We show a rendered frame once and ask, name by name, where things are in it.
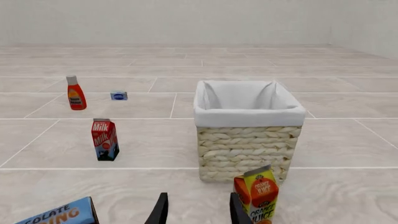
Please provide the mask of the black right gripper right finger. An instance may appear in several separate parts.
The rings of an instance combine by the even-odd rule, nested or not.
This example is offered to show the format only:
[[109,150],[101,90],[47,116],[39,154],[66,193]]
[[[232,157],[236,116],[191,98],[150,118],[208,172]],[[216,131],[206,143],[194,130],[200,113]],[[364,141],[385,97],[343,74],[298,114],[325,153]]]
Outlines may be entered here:
[[243,206],[237,193],[230,194],[229,212],[232,224],[252,224],[251,219],[243,210]]

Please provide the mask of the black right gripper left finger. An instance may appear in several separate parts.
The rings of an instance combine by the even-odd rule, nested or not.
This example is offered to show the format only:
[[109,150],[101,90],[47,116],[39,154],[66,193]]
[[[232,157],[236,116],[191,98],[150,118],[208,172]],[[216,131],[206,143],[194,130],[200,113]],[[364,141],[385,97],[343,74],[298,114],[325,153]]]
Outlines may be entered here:
[[168,193],[162,192],[145,224],[166,224],[169,211]]

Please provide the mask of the woven basket with white liner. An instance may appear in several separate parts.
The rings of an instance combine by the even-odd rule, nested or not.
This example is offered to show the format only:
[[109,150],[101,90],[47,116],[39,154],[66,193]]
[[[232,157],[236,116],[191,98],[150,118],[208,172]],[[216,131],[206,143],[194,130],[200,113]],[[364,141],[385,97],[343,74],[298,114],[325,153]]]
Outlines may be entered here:
[[229,182],[271,166],[283,183],[305,116],[305,108],[275,81],[198,82],[193,117],[200,179]]

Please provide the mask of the red and blue milk carton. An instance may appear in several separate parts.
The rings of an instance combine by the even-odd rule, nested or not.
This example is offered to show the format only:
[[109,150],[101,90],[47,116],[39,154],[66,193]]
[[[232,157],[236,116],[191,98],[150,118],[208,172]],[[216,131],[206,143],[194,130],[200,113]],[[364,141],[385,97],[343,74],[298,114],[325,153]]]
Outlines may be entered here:
[[114,161],[119,154],[116,125],[110,119],[93,119],[91,136],[97,160]]

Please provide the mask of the orange juice carton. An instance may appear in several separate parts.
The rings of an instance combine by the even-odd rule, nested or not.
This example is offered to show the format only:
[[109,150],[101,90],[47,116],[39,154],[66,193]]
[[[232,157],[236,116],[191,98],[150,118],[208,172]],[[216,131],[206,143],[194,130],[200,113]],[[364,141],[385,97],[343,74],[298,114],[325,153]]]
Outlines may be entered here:
[[247,171],[234,178],[234,193],[249,216],[252,224],[273,224],[279,186],[271,170],[266,165]]

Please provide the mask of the blue chocolate pudding box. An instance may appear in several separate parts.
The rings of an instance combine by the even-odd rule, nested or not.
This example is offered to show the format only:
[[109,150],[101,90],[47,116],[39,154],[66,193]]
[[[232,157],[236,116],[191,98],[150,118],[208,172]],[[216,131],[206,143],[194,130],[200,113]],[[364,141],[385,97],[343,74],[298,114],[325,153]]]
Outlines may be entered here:
[[84,197],[15,224],[100,224],[91,197]]

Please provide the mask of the red sauce bottle grey cap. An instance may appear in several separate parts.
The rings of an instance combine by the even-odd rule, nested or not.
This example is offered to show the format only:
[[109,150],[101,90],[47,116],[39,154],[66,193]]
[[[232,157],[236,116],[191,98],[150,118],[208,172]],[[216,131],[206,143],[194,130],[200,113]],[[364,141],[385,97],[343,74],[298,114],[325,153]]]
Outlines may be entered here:
[[86,99],[84,93],[78,84],[77,77],[74,75],[70,75],[66,77],[67,79],[67,96],[70,104],[70,108],[72,110],[85,110]]

